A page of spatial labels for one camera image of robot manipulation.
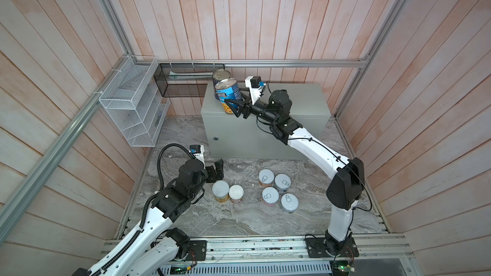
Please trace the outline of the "yellow can white lid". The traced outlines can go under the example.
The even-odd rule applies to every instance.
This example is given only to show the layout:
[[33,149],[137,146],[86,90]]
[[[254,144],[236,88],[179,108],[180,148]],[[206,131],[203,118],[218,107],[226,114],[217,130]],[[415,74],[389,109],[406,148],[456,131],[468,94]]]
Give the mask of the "yellow can white lid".
[[230,199],[229,191],[230,186],[224,180],[218,180],[212,186],[214,198],[219,203],[225,203]]
[[244,196],[244,189],[240,185],[232,185],[229,189],[230,201],[234,204],[239,204]]

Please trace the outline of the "blue soup can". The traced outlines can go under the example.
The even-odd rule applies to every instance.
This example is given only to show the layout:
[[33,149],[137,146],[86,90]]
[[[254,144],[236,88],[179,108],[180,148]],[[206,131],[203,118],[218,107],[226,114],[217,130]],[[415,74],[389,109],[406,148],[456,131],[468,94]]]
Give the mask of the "blue soup can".
[[237,80],[234,78],[221,80],[214,86],[214,88],[225,113],[233,114],[233,110],[237,110],[237,106],[233,104],[230,107],[228,104],[226,104],[225,100],[243,100]]

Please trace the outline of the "dark blue tomato can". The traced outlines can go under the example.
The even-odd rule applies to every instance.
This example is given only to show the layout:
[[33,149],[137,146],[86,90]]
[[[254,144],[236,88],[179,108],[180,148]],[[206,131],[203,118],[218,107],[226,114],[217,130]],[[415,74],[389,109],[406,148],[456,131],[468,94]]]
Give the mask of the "dark blue tomato can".
[[216,92],[215,86],[217,83],[231,78],[231,72],[225,69],[217,69],[212,74],[213,88],[214,88],[214,96],[217,100],[219,100],[218,94]]

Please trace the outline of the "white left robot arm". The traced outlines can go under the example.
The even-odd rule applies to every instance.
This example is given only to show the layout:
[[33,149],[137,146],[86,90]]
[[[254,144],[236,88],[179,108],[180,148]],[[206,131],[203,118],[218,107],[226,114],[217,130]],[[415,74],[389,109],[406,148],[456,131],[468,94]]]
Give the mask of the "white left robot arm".
[[[161,157],[169,148],[179,148],[188,160],[179,167],[178,176],[165,183]],[[171,143],[159,153],[157,175],[159,189],[144,204],[140,221],[129,234],[91,268],[78,268],[75,275],[162,275],[162,267],[175,259],[191,259],[197,264],[196,252],[190,238],[174,223],[205,194],[204,186],[224,178],[224,162],[219,159],[212,166],[204,162],[204,147],[189,148]]]

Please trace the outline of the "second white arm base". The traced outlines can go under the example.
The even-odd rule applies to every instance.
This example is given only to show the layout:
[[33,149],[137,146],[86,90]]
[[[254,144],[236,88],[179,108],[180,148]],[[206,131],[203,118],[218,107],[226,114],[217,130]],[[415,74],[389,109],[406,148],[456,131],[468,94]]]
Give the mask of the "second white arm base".
[[160,242],[153,242],[127,275],[185,275],[205,260],[206,240],[191,240],[181,229],[173,228],[162,234]]

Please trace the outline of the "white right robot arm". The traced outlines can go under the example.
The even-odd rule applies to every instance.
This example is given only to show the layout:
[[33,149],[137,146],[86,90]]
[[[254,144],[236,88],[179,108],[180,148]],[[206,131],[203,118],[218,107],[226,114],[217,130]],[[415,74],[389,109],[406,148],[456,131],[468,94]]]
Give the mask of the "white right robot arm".
[[265,121],[277,140],[308,157],[329,177],[326,196],[331,203],[331,219],[325,234],[326,251],[335,256],[354,245],[351,225],[354,209],[365,189],[363,162],[335,152],[293,119],[292,101],[284,89],[272,92],[268,103],[244,95],[242,100],[227,98],[225,104],[236,117],[254,115]]

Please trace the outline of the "orange-label short can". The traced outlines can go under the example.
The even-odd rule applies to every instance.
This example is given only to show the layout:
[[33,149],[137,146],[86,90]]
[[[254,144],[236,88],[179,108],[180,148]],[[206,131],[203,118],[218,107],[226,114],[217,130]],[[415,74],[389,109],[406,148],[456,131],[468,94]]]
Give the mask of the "orange-label short can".
[[258,173],[258,182],[262,187],[271,187],[275,179],[274,173],[269,169],[262,169]]

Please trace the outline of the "pink-label short can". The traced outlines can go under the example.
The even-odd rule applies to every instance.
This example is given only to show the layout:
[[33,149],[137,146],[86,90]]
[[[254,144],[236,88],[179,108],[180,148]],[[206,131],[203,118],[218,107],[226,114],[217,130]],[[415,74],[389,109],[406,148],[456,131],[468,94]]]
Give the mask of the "pink-label short can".
[[274,207],[280,199],[279,192],[273,187],[266,187],[262,191],[262,203],[267,207]]

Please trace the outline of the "grey-label short can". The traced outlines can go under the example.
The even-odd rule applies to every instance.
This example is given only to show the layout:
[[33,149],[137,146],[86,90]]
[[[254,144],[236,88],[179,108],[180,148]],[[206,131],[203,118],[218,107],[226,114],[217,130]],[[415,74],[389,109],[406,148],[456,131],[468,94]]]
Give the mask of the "grey-label short can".
[[286,174],[278,174],[274,179],[274,187],[280,194],[288,192],[292,185],[290,177]]

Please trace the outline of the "short white-top can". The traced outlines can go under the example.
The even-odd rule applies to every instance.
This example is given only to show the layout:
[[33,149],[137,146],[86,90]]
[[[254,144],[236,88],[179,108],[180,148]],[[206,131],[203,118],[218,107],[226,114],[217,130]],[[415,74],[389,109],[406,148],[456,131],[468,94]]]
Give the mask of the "short white-top can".
[[298,198],[294,194],[283,194],[281,197],[281,208],[286,213],[294,213],[299,208]]

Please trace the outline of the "aluminium wall rail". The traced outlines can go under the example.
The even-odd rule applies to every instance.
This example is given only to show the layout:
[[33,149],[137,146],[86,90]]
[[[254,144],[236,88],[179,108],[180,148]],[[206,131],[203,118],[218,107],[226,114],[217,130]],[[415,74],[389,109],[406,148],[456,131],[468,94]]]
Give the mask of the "aluminium wall rail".
[[156,60],[163,64],[211,64],[226,68],[363,68],[362,59],[286,59],[286,60]]

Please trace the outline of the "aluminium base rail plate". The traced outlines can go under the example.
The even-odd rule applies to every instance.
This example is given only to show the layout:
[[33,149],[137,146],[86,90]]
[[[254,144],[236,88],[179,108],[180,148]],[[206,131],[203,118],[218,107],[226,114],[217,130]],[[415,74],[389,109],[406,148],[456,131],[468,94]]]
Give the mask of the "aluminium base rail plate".
[[407,240],[396,234],[352,236],[338,255],[325,238],[236,236],[206,240],[206,258],[185,275],[422,275]]

